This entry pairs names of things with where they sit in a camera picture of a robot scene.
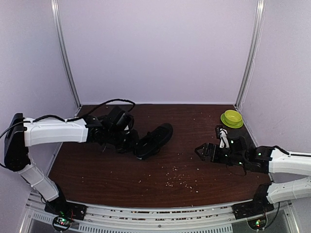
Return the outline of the black sneaker shoe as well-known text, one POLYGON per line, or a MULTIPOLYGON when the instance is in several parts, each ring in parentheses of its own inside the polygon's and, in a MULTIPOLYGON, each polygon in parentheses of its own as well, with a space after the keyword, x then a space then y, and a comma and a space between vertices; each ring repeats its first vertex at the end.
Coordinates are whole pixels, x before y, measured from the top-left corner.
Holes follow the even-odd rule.
POLYGON ((134 147, 134 155, 139 160, 145 160, 156 155, 169 142, 172 135, 173 126, 170 123, 161 124, 137 142, 134 147))

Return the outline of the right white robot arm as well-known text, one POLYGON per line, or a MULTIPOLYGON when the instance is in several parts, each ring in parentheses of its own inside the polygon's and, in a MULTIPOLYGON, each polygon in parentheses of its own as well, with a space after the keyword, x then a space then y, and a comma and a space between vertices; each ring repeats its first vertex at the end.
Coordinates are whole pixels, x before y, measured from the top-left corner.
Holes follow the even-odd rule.
POLYGON ((279 146, 253 147, 243 136, 219 136, 220 143, 204 143, 195 148, 202 161, 241 166, 244 172, 264 174, 289 173, 303 175, 303 179, 285 183, 261 184, 249 203, 253 214, 260 214, 268 205, 307 198, 311 195, 311 155, 290 152, 279 146))

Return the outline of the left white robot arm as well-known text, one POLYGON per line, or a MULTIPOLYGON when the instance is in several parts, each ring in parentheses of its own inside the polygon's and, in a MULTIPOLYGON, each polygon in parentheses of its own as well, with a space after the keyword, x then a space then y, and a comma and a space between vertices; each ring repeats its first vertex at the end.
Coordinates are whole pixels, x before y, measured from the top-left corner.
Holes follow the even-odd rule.
POLYGON ((48 178, 29 157, 29 147, 41 144, 77 142, 112 145, 117 152, 131 151, 139 141, 133 129, 134 119, 125 111, 101 117, 84 115, 63 119, 45 115, 37 119, 14 115, 4 137, 5 169, 18 173, 36 190, 60 216, 70 211, 70 205, 55 182, 48 178))

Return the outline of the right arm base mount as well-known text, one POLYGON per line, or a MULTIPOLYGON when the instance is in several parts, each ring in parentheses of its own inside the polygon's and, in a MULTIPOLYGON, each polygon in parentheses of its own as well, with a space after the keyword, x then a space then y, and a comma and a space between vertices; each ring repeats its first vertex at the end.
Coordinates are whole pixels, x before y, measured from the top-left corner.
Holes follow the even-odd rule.
POLYGON ((268 226, 267 213, 273 211, 273 204, 264 204, 261 201, 248 201, 232 206, 235 219, 246 219, 248 227, 254 231, 263 231, 268 226))

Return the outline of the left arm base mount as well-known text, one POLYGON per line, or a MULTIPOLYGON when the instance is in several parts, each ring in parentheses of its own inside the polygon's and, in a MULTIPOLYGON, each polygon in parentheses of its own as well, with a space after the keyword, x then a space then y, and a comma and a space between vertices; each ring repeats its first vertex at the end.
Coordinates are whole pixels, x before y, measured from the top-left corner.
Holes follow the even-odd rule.
POLYGON ((67 202, 65 210, 57 210, 50 203, 45 204, 44 211, 55 214, 53 228, 58 232, 67 231, 77 220, 84 220, 87 207, 83 204, 67 202))

